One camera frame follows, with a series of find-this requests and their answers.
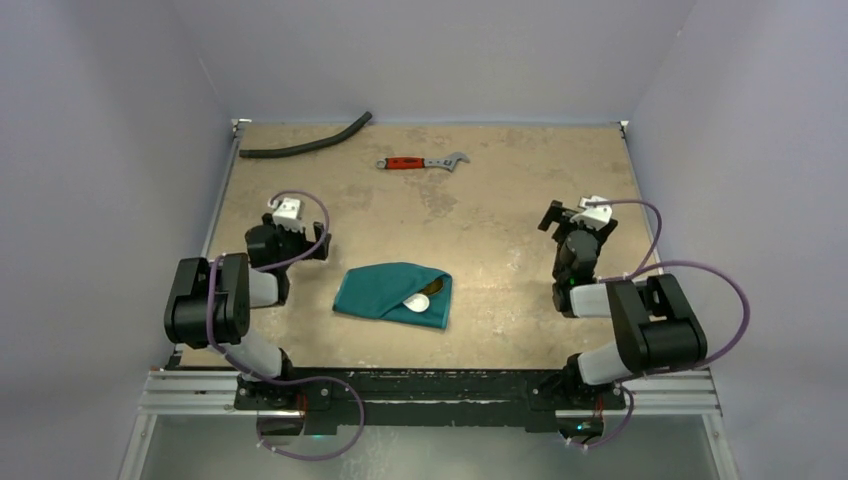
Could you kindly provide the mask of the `teal cloth napkin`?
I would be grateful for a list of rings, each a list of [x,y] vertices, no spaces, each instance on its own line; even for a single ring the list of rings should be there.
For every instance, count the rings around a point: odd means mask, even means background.
[[[439,291],[427,295],[428,306],[416,312],[404,304],[433,283]],[[437,268],[391,262],[348,270],[333,300],[332,310],[343,315],[445,330],[452,302],[452,276]]]

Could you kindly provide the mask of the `gold metal spoon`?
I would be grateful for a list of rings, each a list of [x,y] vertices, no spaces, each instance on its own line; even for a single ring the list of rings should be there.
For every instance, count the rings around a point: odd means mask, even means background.
[[[441,292],[443,290],[443,288],[444,288],[444,278],[438,277],[435,280],[433,280],[431,283],[429,283],[427,286],[425,286],[421,290],[421,293],[426,295],[426,296],[433,296],[433,295],[436,295],[439,292]]]

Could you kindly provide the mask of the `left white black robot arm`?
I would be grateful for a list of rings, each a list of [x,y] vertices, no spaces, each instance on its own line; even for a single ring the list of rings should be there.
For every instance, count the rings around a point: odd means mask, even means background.
[[[180,260],[166,302],[172,343],[220,354],[247,380],[261,381],[259,395],[275,409],[295,402],[298,382],[288,354],[252,330],[251,312],[287,303],[292,264],[328,258],[332,234],[321,222],[312,228],[310,240],[302,222],[264,214],[246,231],[244,252]]]

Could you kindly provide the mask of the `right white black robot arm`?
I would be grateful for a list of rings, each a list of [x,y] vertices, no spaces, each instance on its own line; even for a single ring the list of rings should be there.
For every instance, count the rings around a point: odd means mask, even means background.
[[[691,367],[707,356],[706,335],[678,280],[671,274],[644,280],[601,280],[595,274],[602,247],[618,223],[601,197],[582,198],[578,209],[552,201],[539,230],[553,232],[552,302],[566,318],[608,318],[613,339],[572,355],[542,389],[563,394],[576,407],[632,375]]]

